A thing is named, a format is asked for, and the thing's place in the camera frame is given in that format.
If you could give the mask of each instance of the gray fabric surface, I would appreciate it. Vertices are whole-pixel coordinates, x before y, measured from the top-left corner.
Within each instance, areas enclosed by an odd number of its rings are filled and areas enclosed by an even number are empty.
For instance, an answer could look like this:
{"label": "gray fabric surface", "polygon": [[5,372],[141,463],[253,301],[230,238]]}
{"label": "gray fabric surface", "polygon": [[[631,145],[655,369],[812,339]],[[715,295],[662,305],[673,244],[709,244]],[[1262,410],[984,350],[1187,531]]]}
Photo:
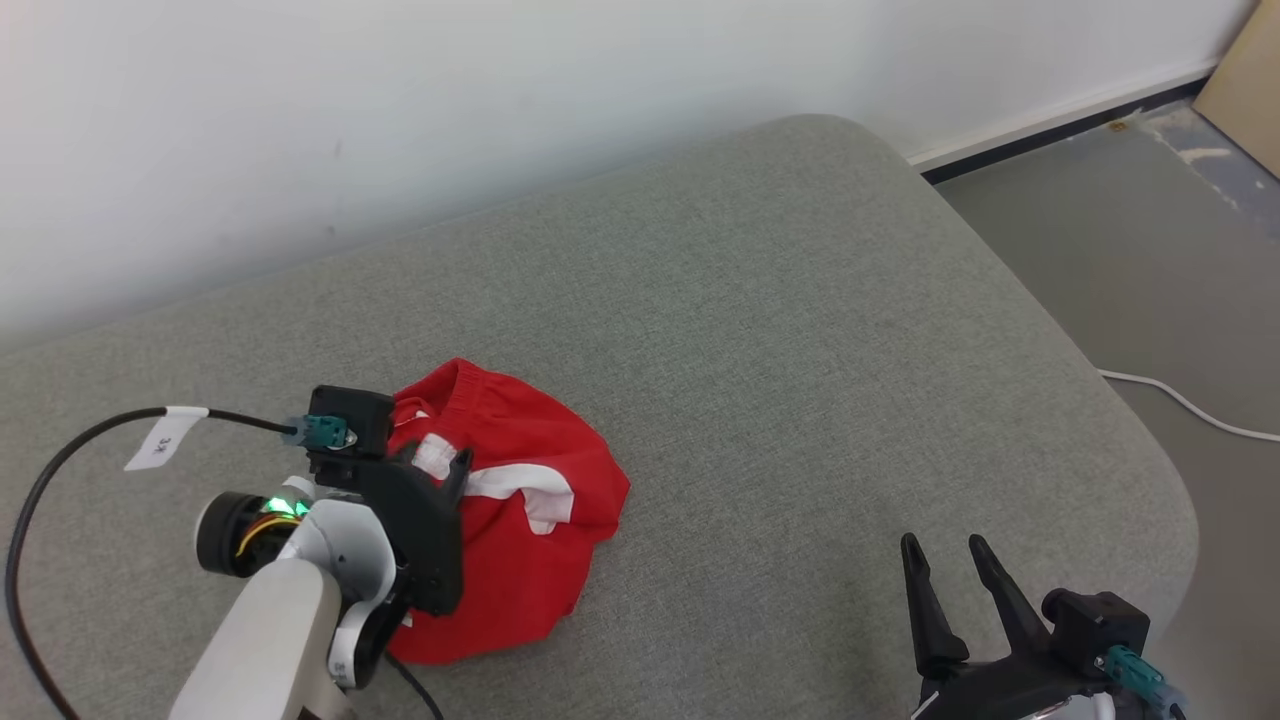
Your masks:
{"label": "gray fabric surface", "polygon": [[[550,639],[417,670],[451,719],[902,716],[908,530],[977,657],[1006,647],[969,533],[1033,602],[1112,589],[1157,632],[1194,565],[1147,430],[899,156],[829,117],[0,359],[3,519],[109,414],[278,418],[317,383],[390,392],[454,355],[575,409],[634,488]],[[146,430],[68,465],[23,565],[36,642],[92,717],[163,716],[236,597],[192,557],[205,501],[305,469],[206,421],[165,468],[120,471]],[[0,637],[3,712],[51,716]],[[422,717],[385,670],[357,707]]]}

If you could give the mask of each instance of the gray floor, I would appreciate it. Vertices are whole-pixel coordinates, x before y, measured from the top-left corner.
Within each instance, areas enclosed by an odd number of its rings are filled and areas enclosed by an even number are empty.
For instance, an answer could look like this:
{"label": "gray floor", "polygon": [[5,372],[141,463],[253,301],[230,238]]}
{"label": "gray floor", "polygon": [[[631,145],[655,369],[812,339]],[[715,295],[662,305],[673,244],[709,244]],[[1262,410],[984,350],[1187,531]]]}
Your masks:
{"label": "gray floor", "polygon": [[[1280,183],[1185,104],[1124,126],[938,190],[1094,365],[1280,433]],[[1178,465],[1201,524],[1192,588],[1148,657],[1196,720],[1280,717],[1280,445],[1217,430],[1155,388],[1112,387]]]}

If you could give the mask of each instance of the green light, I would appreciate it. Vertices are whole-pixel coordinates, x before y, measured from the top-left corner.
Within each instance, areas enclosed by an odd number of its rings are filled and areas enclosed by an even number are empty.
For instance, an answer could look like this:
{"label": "green light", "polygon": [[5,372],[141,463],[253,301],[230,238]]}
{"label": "green light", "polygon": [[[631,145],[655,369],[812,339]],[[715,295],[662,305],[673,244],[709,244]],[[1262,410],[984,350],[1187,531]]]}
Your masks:
{"label": "green light", "polygon": [[293,509],[289,507],[289,501],[283,497],[273,497],[266,501],[266,509],[271,512],[284,512],[285,515],[293,515]]}

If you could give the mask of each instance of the brown board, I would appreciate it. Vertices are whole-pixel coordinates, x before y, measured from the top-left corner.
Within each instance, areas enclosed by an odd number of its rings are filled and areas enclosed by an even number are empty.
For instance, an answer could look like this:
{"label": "brown board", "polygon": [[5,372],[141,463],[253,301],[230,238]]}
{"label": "brown board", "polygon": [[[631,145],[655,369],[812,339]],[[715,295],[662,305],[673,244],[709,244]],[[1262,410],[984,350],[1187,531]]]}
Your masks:
{"label": "brown board", "polygon": [[1253,13],[1196,110],[1280,176],[1280,0],[1263,0]]}

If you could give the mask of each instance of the white label tag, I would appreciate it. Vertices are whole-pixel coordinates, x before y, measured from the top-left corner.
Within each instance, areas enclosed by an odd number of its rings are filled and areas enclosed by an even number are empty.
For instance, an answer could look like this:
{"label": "white label tag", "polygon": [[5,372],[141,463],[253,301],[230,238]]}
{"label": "white label tag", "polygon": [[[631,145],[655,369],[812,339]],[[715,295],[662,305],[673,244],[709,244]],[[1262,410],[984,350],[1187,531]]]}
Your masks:
{"label": "white label tag", "polygon": [[201,418],[207,416],[209,407],[165,407],[164,416],[156,420],[155,427],[147,433],[147,439],[142,441],[142,447],[124,469],[147,470],[164,465],[178,451],[178,443],[182,442],[187,430]]}

